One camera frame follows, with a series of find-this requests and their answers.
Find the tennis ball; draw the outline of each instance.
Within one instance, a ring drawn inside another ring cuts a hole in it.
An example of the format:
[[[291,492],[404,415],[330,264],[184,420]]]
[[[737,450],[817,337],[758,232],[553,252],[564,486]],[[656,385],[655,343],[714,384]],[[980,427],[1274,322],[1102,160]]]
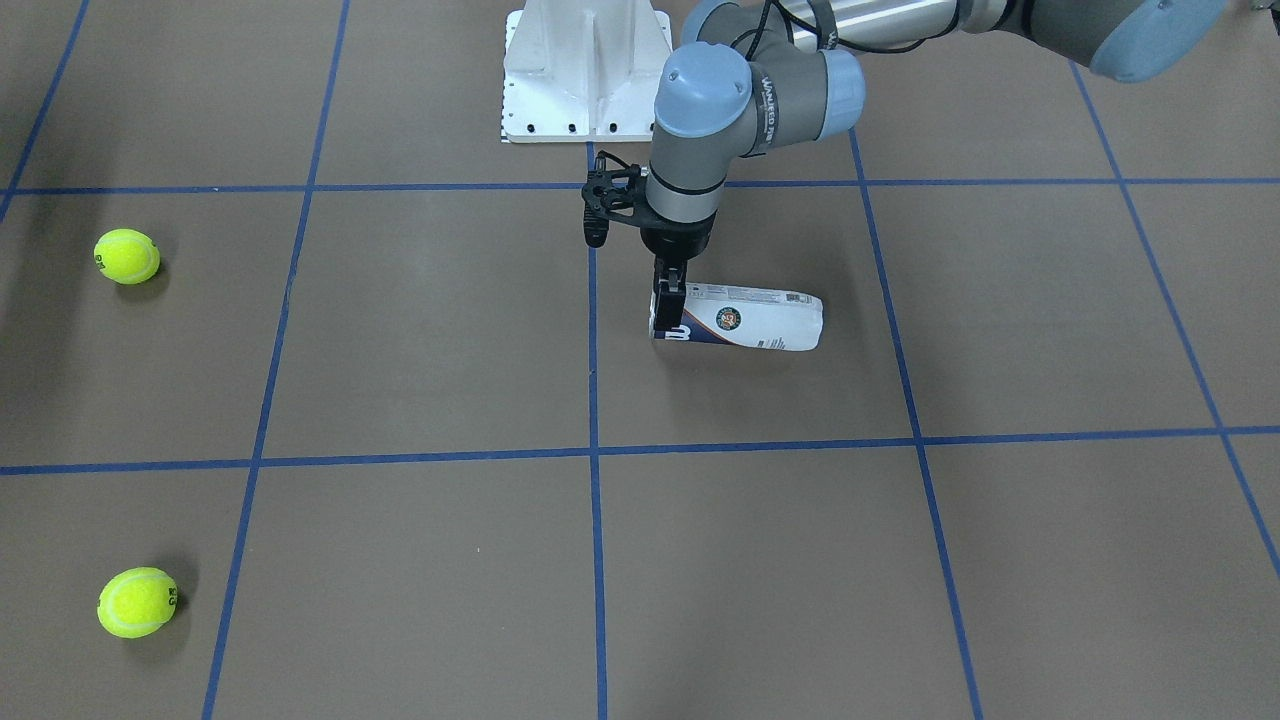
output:
[[[160,269],[160,251],[151,238],[128,228],[97,238],[93,261],[102,274],[120,284],[138,284]]]
[[[164,570],[134,568],[111,578],[97,596],[97,619],[118,638],[160,629],[178,606],[178,585]]]

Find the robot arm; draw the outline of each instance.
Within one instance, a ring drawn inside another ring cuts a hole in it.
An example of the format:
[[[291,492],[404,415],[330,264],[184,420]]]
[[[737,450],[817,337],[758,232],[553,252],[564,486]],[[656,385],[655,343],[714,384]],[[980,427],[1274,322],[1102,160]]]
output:
[[[905,53],[964,29],[1002,29],[1120,82],[1180,59],[1226,0],[703,0],[663,68],[649,167],[596,156],[584,231],[640,228],[654,254],[657,329],[678,324],[685,272],[710,237],[733,158],[846,132],[865,82],[851,53]],[[608,169],[608,159],[621,168]]]

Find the white plastic base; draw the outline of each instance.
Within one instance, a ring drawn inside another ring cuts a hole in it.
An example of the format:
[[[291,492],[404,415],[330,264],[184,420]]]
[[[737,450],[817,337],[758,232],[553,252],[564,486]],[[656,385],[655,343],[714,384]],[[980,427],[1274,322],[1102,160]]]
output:
[[[503,142],[648,142],[669,55],[648,0],[529,0],[507,17]]]

